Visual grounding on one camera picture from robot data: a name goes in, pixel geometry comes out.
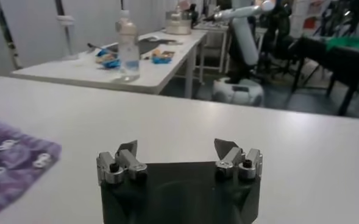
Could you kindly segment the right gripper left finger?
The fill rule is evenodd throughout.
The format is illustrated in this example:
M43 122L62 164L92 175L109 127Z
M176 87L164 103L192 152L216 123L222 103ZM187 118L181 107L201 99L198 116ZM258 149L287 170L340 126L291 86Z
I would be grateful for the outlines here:
M137 160L138 141L122 143L112 155L101 152L96 158L98 184L122 184L126 178L143 183L148 177L148 166Z

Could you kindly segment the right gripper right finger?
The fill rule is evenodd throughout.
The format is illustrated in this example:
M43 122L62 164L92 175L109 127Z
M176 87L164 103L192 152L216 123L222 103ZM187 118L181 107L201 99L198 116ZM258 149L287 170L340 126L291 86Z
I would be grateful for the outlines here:
M261 178L263 171L263 154L259 149L250 149L246 153L233 141L214 140L219 161L215 162L217 179L227 180L236 175L240 180Z

